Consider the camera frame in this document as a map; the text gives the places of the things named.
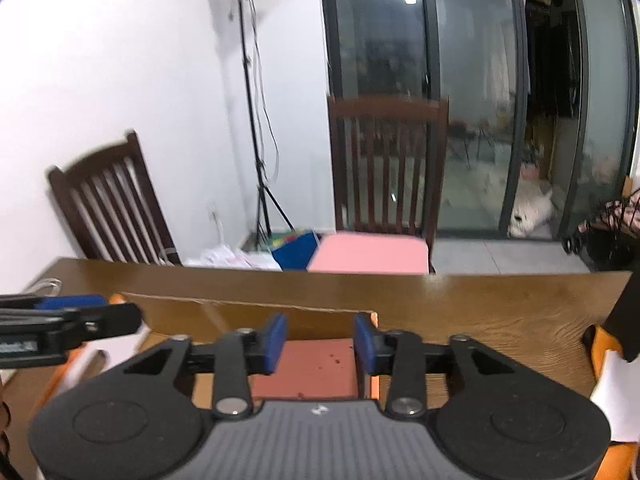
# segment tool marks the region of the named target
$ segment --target white logo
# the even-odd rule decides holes
[[[317,416],[322,416],[324,413],[328,413],[330,410],[324,404],[318,404],[317,407],[311,409],[311,413]]]

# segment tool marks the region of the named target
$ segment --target pink fabric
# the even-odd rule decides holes
[[[428,274],[429,248],[413,236],[339,232],[322,238],[306,270],[335,274]]]

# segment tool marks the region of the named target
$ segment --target black pole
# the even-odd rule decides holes
[[[244,67],[244,85],[246,87],[246,105],[249,108],[249,122],[251,124],[251,137],[254,142],[255,171],[258,174],[258,200],[264,210],[264,226],[267,229],[267,236],[271,237],[271,223],[269,222],[269,212],[267,211],[267,199],[264,195],[264,180],[262,179],[262,161],[258,151],[258,136],[255,133],[254,103],[251,99],[251,83],[249,80],[249,58],[246,54],[244,43],[244,13],[242,12],[242,0],[238,0],[240,12],[240,43],[242,44],[242,66]],[[260,211],[258,210],[257,222],[260,222]]]

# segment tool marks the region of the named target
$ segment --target metal screw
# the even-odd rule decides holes
[[[239,397],[227,397],[220,399],[216,403],[216,409],[225,415],[240,415],[244,413],[248,407],[249,404],[246,400],[240,399]]]
[[[412,397],[399,397],[391,403],[391,409],[399,415],[415,415],[423,409],[422,403]]]

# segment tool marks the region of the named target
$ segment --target black wheel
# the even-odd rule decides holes
[[[582,241],[582,238],[580,238],[579,236],[574,237],[574,254],[579,254],[583,246],[584,243]]]
[[[564,249],[564,252],[567,254],[571,254],[574,250],[574,237],[572,236],[563,237],[561,244],[562,244],[562,248]]]

